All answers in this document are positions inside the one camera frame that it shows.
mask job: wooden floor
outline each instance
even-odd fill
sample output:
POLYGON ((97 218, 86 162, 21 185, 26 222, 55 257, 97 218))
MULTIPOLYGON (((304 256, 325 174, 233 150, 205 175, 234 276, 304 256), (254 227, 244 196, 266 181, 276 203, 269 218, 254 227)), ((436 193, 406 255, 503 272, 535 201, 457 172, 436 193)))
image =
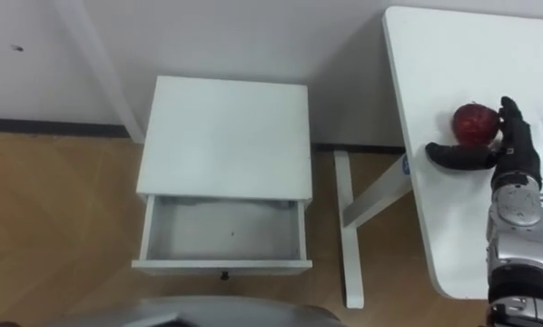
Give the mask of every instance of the wooden floor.
MULTIPOLYGON (((318 305, 349 326, 484 322, 484 302, 444 299, 432 288, 412 193, 360 228, 366 308, 344 308, 330 153, 313 156, 314 201, 306 212, 311 270, 228 282, 132 270, 143 222, 134 194, 141 154, 129 140, 0 134, 0 321, 40 326, 135 299, 233 294, 318 305)), ((353 155, 355 192, 395 159, 353 155)))

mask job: red apple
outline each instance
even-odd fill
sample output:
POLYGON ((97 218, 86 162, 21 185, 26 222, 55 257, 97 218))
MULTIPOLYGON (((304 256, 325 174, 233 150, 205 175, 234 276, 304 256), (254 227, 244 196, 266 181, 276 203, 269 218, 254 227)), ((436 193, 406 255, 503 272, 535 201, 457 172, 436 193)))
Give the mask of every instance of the red apple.
POLYGON ((485 105, 465 104, 453 115, 453 133, 461 145, 489 145, 499 129, 499 114, 485 105))

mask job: open drawer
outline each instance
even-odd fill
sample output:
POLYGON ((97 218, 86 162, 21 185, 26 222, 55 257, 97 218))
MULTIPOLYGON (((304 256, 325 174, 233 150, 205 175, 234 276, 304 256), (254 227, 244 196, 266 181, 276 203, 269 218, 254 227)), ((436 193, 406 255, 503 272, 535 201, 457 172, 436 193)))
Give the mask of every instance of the open drawer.
POLYGON ((149 195, 133 268, 149 274, 291 274, 311 268, 304 203, 149 195))

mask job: baseboard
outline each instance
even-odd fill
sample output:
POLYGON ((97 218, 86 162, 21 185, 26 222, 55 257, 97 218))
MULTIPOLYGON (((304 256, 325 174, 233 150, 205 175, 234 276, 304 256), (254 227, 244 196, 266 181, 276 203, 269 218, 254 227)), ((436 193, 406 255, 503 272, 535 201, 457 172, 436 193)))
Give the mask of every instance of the baseboard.
POLYGON ((126 128, 115 124, 82 124, 0 119, 0 132, 92 137, 130 137, 126 128))
POLYGON ((379 146, 379 145, 354 145, 354 144, 312 144, 312 151, 346 151, 358 154, 404 154, 402 146, 379 146))
MULTIPOLYGON (((126 128, 115 124, 82 124, 43 122, 16 119, 0 119, 0 132, 21 134, 50 134, 91 137, 130 137, 126 128)), ((354 145, 354 144, 312 144, 313 151, 346 151, 361 154, 404 154, 402 146, 354 145)))

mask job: robotic hand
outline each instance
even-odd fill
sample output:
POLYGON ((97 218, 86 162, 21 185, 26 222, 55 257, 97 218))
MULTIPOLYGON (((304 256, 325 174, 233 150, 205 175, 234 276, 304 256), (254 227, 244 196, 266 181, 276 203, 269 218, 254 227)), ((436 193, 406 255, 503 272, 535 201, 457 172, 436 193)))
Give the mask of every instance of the robotic hand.
POLYGON ((428 144, 436 164, 478 170, 495 166, 491 177, 487 239, 488 326, 543 326, 543 194, 540 159, 529 125, 516 103, 504 96, 499 115, 503 138, 487 146, 428 144))

